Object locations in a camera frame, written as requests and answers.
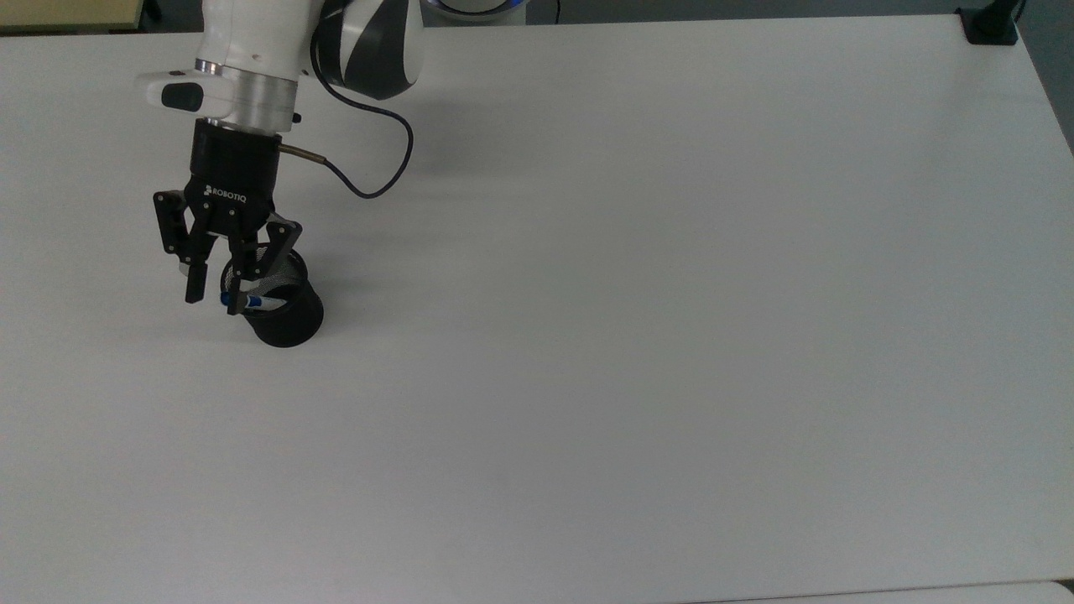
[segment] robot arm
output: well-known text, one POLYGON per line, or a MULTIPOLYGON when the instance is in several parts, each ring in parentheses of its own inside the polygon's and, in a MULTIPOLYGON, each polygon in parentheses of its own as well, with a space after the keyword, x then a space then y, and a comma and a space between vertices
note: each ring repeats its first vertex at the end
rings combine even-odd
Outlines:
POLYGON ((224 238, 228 313, 242 313, 262 341, 293 346, 317 331, 323 313, 292 249, 302 227, 281 218, 273 200, 279 153, 289 149, 279 133, 299 121, 299 75, 316 61, 325 85, 375 99, 406 90, 421 67, 418 0, 204 0, 203 12, 194 69, 136 81, 151 104, 199 118, 190 181, 154 196, 161 240, 178 256, 193 303, 204 298, 213 244, 224 238))

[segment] black cup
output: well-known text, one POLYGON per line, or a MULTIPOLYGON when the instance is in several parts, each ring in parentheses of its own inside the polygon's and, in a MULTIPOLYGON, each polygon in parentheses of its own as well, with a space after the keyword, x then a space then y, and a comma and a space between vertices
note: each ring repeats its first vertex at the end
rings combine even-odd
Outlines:
MULTIPOLYGON (((309 285, 309 273, 302 256, 292 249, 284 263, 287 267, 277 271, 277 275, 268 275, 262 279, 262 286, 248 293, 278 298, 287 300, 287 303, 272 311, 243 311, 243 317, 253 328, 258 339, 277 348, 290 348, 309 340, 324 319, 324 306, 309 285), (284 279, 276 278, 278 273, 286 273, 288 276, 284 279)), ((231 278, 231 262, 228 262, 220 275, 221 291, 228 291, 231 278)))

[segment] blue pen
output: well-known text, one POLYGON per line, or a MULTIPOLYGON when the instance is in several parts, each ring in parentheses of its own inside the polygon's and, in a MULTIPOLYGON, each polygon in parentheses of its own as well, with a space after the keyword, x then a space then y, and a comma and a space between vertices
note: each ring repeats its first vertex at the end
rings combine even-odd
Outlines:
MULTIPOLYGON (((227 291, 220 292, 220 303, 227 306, 231 302, 231 294, 227 291)), ((284 304, 287 304, 287 300, 279 298, 265 298, 263 296, 247 296, 246 297, 246 308, 247 311, 275 311, 284 304)))

